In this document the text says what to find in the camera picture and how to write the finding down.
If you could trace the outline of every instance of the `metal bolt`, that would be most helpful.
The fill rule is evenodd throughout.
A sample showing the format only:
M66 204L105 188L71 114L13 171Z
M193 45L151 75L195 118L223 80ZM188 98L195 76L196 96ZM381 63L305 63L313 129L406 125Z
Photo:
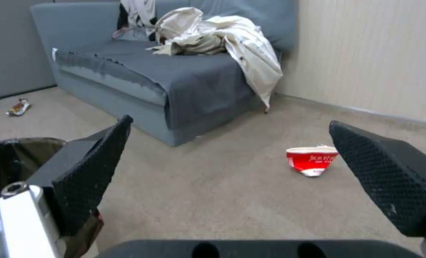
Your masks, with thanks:
M8 199L14 195L22 193L28 190L28 184L23 181L10 183L3 190L1 190L1 197L3 199Z

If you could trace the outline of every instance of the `candy wrapper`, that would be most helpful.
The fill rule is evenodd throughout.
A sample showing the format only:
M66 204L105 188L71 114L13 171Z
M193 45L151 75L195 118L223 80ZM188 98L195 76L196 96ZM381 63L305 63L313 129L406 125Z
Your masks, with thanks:
M19 99L18 101L18 104L6 112L8 116L22 116L31 107L27 99Z
M334 147L300 147L286 150L289 165L308 177L320 176L339 153Z

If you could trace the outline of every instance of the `carpet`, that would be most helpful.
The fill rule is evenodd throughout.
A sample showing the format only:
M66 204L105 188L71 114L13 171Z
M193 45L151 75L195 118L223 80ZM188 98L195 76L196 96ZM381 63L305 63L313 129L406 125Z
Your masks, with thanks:
M22 117L5 111L26 97ZM0 100L0 140L86 137L116 119L59 88ZM341 157L319 178L292 171L285 150L332 145L329 122L403 139L426 153L426 125L277 95L180 147L132 128L100 204L106 250L131 239L375 239L419 253L364 193Z

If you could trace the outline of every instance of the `red paper cup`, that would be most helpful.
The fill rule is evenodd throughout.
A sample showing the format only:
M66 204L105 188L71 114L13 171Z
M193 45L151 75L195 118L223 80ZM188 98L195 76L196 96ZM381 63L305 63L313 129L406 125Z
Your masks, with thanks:
M320 176L339 153L334 147L301 147L286 150L289 165L308 177Z

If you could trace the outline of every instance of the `baseboard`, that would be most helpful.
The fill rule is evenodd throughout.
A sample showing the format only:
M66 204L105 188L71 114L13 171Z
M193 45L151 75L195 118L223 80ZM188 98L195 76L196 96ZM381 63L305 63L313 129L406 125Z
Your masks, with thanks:
M424 120L411 119L411 118L407 118L405 116L389 115L389 114L384 114L384 113L380 113L380 112L377 112L377 111L373 111L373 110L369 110L369 109L363 109L363 108L359 108L359 107L355 107L355 106L335 105L335 104L332 104L332 103L327 103L327 102L322 102L322 101L314 101L314 100L309 100L309 99L306 99L306 98L301 98L301 97L296 97L296 96L291 96L291 95L285 95L285 94L282 94L282 93L276 93L276 94L287 97L287 98L296 99L296 100L301 100L301 101L306 101L306 102L311 102L311 103L317 103L317 104L322 104L322 105L327 105L327 106L334 106L336 108L354 110L354 111L369 113L369 114L373 114L373 115L377 115L377 116L384 116L386 118L392 118L392 119L397 119L397 120L406 121L406 122L426 124L426 121L424 121Z
M34 91L38 91L38 90L45 90L45 89L53 88L53 87L56 87L56 86L57 85L54 84L54 85L50 85L50 86L46 86L46 87L42 87L42 88L37 88L37 89L34 89L34 90L25 90L25 91L20 91L20 92L17 92L17 93L11 93L11 94L8 94L8 95L2 95L2 96L0 96L0 99L9 98L9 97L13 97L13 96L21 95L21 94L26 94L26 93L30 93L30 92L34 92Z

